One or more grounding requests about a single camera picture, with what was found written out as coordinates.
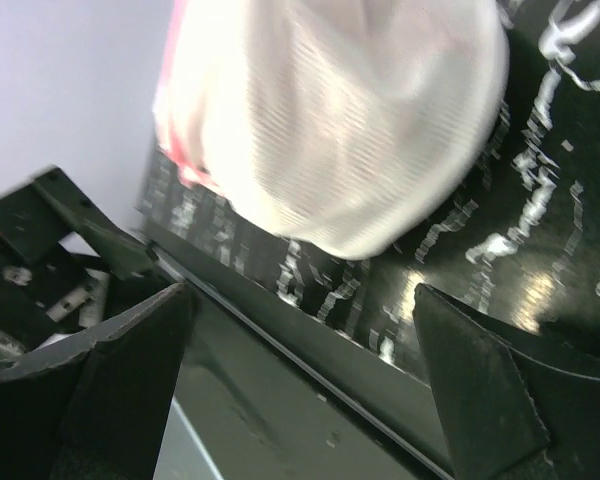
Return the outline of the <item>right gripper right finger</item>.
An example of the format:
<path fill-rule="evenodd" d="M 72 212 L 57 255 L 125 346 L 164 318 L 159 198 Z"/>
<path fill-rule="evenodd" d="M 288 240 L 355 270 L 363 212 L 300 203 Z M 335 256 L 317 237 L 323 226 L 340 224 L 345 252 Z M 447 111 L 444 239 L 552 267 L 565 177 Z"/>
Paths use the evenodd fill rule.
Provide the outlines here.
<path fill-rule="evenodd" d="M 413 312 L 458 479 L 600 479 L 600 359 L 426 284 Z"/>

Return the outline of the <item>white pink mesh laundry bag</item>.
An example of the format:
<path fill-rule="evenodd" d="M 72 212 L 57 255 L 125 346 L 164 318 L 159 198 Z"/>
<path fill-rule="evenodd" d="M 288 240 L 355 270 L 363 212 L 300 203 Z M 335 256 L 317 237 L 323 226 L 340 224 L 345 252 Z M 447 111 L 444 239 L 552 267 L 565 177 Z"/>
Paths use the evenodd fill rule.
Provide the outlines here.
<path fill-rule="evenodd" d="M 267 233 L 369 258 L 459 186 L 507 70 L 493 1 L 178 1 L 157 142 Z"/>

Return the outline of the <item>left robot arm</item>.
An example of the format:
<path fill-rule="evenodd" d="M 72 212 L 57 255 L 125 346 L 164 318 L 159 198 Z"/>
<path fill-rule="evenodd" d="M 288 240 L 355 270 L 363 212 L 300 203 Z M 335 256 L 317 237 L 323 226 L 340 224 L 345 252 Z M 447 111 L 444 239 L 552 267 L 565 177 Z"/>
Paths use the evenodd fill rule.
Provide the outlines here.
<path fill-rule="evenodd" d="M 0 195 L 0 360 L 62 333 L 104 278 L 125 280 L 156 261 L 57 166 Z"/>

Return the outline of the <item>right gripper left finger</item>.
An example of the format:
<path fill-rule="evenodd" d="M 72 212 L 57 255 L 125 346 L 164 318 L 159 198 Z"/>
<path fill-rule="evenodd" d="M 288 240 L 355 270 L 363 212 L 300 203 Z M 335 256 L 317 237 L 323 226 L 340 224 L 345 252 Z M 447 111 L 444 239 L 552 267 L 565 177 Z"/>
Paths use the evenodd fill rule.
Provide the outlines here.
<path fill-rule="evenodd" d="M 173 284 L 0 361 L 0 479 L 152 478 L 194 303 Z"/>

